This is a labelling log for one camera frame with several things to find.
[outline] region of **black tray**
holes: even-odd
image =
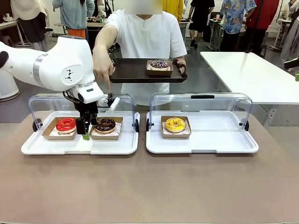
[[[180,74],[174,65],[171,77],[149,76],[146,71],[146,63],[152,58],[115,58],[113,59],[115,71],[110,76],[112,83],[182,83],[188,76]]]

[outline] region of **neck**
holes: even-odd
[[[143,19],[143,20],[148,20],[150,17],[152,17],[153,15],[137,15],[139,18]]]

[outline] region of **yellow shirt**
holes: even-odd
[[[178,22],[183,17],[184,0],[163,0],[163,11],[173,14]]]

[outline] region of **clear plastic lid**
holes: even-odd
[[[236,115],[239,125],[246,129],[252,100],[242,93],[184,93],[154,94],[150,99],[148,129],[156,111],[202,112],[228,111]]]
[[[129,94],[112,93],[113,97],[120,99],[119,104],[113,112],[109,112],[106,108],[99,108],[99,113],[109,113],[108,116],[114,116],[117,112],[132,113],[132,124],[135,129],[135,112],[134,99]],[[37,94],[29,99],[29,108],[31,110],[34,123],[37,129],[40,129],[42,122],[52,113],[58,111],[68,111],[79,116],[79,112],[75,109],[74,104],[64,98],[61,93]]]

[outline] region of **sneaker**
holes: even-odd
[[[195,41],[194,39],[193,39],[193,40],[191,40],[190,47],[194,47],[195,43],[196,43],[196,41]]]

